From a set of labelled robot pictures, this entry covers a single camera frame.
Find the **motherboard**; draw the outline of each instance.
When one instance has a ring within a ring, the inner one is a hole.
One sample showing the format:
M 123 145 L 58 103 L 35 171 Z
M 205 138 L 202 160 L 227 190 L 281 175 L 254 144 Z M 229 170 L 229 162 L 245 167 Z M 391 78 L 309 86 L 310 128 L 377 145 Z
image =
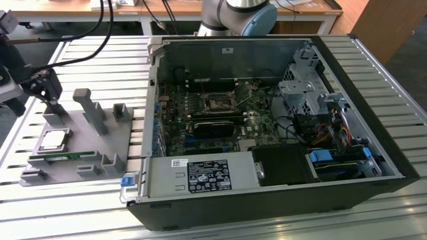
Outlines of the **motherboard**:
M 246 152 L 281 142 L 273 87 L 257 79 L 195 79 L 158 88 L 166 156 Z

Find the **blue latch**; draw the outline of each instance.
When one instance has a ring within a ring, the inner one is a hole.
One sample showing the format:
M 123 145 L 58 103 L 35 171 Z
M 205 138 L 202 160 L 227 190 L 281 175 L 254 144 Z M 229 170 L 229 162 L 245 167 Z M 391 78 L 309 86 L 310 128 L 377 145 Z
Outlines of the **blue latch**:
M 314 150 L 309 156 L 313 163 L 327 162 L 334 160 L 330 150 Z
M 363 153 L 365 153 L 365 156 L 366 156 L 367 158 L 371 158 L 371 157 L 373 157 L 371 150 L 370 150 L 367 147 L 363 148 Z
M 131 187 L 135 185 L 135 178 L 132 176 L 124 176 L 120 180 L 122 187 Z

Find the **white label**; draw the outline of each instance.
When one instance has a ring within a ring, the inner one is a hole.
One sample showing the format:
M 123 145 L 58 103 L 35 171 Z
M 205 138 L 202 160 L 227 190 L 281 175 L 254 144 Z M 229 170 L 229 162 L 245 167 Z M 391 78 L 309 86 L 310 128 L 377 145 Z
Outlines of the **white label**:
M 174 167 L 187 167 L 188 159 L 172 159 L 172 168 Z
M 119 12 L 120 15 L 136 15 L 139 14 L 138 12 L 134 12 L 134 11 L 120 11 Z
M 234 48 L 223 48 L 222 49 L 222 54 L 233 54 L 235 52 Z

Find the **slotted metal table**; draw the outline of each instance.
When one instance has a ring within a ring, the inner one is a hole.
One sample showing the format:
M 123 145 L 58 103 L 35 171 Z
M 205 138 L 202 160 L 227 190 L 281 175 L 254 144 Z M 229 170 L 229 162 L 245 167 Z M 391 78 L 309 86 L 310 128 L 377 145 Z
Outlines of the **slotted metal table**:
M 322 36 L 422 179 L 382 194 L 350 210 L 258 221 L 148 231 L 120 203 L 120 180 L 22 187 L 20 174 L 46 123 L 43 103 L 34 97 L 0 149 L 2 239 L 421 239 L 427 237 L 427 115 L 358 39 Z M 60 43 L 51 63 L 90 55 L 104 37 Z M 90 88 L 107 107 L 134 107 L 128 171 L 139 169 L 148 86 L 147 36 L 114 36 L 92 60 L 58 67 L 60 103 L 74 102 L 76 88 Z M 335 91 L 339 87 L 326 73 Z

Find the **warning label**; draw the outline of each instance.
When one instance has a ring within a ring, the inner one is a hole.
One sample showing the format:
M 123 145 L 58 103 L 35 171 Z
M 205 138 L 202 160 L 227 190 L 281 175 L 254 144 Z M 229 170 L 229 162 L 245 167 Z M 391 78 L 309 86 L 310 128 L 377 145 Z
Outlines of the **warning label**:
M 233 189 L 227 160 L 188 162 L 187 170 L 192 194 Z

